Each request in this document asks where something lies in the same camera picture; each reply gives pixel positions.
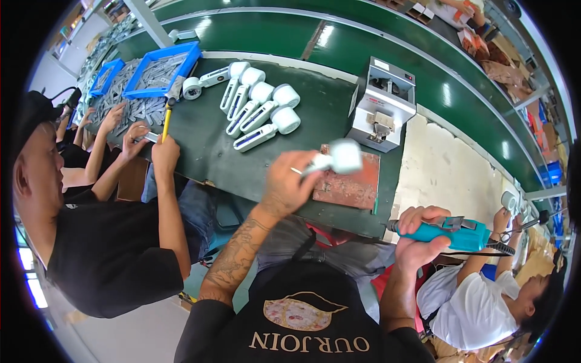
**black cap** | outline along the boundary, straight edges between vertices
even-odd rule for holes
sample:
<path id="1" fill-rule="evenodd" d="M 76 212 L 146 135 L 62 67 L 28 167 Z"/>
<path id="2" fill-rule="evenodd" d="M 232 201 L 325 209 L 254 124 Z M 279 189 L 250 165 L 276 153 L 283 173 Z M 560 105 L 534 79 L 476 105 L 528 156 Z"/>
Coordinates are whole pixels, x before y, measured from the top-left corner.
<path id="1" fill-rule="evenodd" d="M 63 113 L 62 107 L 53 107 L 50 99 L 38 91 L 30 91 L 25 94 L 14 125 L 15 134 L 12 139 L 11 161 L 22 151 L 24 144 L 33 134 L 38 125 L 56 121 Z"/>
<path id="2" fill-rule="evenodd" d="M 567 259 L 562 255 L 561 250 L 557 250 L 553 256 L 553 271 L 548 279 L 548 284 L 541 296 L 534 301 L 535 313 L 526 323 L 525 331 L 530 332 L 529 343 L 535 342 L 548 327 L 551 319 L 557 312 L 559 303 L 563 299 L 565 271 L 567 270 Z"/>

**hand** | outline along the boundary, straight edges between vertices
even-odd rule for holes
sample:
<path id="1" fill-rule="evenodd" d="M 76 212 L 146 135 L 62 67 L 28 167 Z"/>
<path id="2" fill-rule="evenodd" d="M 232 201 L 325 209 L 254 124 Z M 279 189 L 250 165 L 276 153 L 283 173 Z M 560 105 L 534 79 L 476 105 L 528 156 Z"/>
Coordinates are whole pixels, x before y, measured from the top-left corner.
<path id="1" fill-rule="evenodd" d="M 522 233 L 522 213 L 517 214 L 516 217 L 512 219 L 512 228 L 516 229 L 516 232 L 513 233 Z"/>
<path id="2" fill-rule="evenodd" d="M 315 171 L 301 178 L 291 168 L 304 170 L 317 153 L 316 150 L 285 152 L 270 165 L 259 203 L 267 214 L 281 220 L 307 201 L 323 172 Z"/>
<path id="3" fill-rule="evenodd" d="M 83 118 L 81 119 L 81 122 L 79 123 L 79 127 L 83 128 L 85 126 L 87 126 L 87 124 L 92 123 L 93 121 L 89 120 L 89 115 L 94 113 L 95 109 L 93 107 L 89 107 L 87 112 L 85 113 L 85 115 L 83 116 Z"/>
<path id="4" fill-rule="evenodd" d="M 469 17 L 474 16 L 474 8 L 470 5 L 464 5 L 464 1 L 462 0 L 457 1 L 453 6 L 461 11 L 464 15 L 468 15 Z"/>
<path id="5" fill-rule="evenodd" d="M 506 231 L 510 216 L 511 213 L 505 207 L 502 207 L 498 212 L 496 212 L 493 219 L 493 232 L 502 233 Z"/>
<path id="6" fill-rule="evenodd" d="M 149 142 L 149 140 L 144 138 L 138 143 L 134 143 L 135 139 L 147 135 L 149 131 L 144 121 L 133 123 L 129 127 L 129 130 L 123 135 L 123 151 L 121 152 L 121 157 L 125 162 L 133 159 Z"/>
<path id="7" fill-rule="evenodd" d="M 180 157 L 180 146 L 174 138 L 167 135 L 162 142 L 162 134 L 157 137 L 157 144 L 151 149 L 151 160 L 155 177 L 168 177 L 174 174 L 175 165 Z"/>
<path id="8" fill-rule="evenodd" d="M 101 123 L 101 127 L 99 127 L 99 131 L 103 130 L 104 133 L 108 134 L 113 129 L 115 129 L 121 121 L 121 117 L 123 116 L 123 109 L 125 108 L 125 102 L 119 103 L 118 105 L 114 106 L 112 109 L 107 112 L 107 116 Z"/>
<path id="9" fill-rule="evenodd" d="M 449 216 L 450 211 L 440 207 L 410 207 L 401 214 L 397 227 L 401 234 L 415 233 L 422 220 Z M 417 242 L 411 238 L 401 237 L 396 245 L 396 264 L 402 271 L 416 272 L 436 258 L 450 243 L 446 236 L 438 236 L 431 242 Z"/>

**tattooed arm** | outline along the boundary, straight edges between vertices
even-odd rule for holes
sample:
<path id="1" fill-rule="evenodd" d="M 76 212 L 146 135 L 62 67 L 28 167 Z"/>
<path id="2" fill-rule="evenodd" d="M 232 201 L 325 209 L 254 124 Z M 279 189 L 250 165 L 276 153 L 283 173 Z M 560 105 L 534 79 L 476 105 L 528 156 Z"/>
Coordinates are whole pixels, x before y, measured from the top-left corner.
<path id="1" fill-rule="evenodd" d="M 316 154 L 315 150 L 286 152 L 271 165 L 262 200 L 210 267 L 202 281 L 198 300 L 218 300 L 232 306 L 232 297 L 270 230 L 307 201 L 322 176 L 322 172 L 314 172 L 301 179 L 291 169 L 304 170 Z"/>

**cutting mat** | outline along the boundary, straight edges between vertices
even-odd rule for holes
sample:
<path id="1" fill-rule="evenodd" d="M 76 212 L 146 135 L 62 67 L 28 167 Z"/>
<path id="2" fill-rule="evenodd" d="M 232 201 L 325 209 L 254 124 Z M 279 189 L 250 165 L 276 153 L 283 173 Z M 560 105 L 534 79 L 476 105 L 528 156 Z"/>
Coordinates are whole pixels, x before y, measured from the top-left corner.
<path id="1" fill-rule="evenodd" d="M 321 145 L 329 153 L 329 145 Z M 363 169 L 355 174 L 339 175 L 328 170 L 315 185 L 313 200 L 373 210 L 379 181 L 379 155 L 361 152 Z"/>

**white wall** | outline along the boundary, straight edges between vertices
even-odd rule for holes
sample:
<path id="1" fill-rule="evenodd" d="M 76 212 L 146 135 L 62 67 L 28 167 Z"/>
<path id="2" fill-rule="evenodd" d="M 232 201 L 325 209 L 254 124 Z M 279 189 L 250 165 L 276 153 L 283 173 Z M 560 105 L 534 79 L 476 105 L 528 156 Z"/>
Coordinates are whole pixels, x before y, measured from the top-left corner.
<path id="1" fill-rule="evenodd" d="M 54 60 L 50 59 L 50 57 L 52 56 L 48 52 L 45 52 L 33 75 L 28 90 L 40 92 L 43 87 L 46 87 L 46 91 L 44 92 L 45 96 L 53 98 L 63 89 L 77 85 L 77 79 L 62 70 L 56 64 L 56 59 L 54 59 L 54 57 Z M 66 92 L 56 98 L 52 103 L 56 106 L 60 101 L 68 98 L 70 93 L 71 91 Z"/>

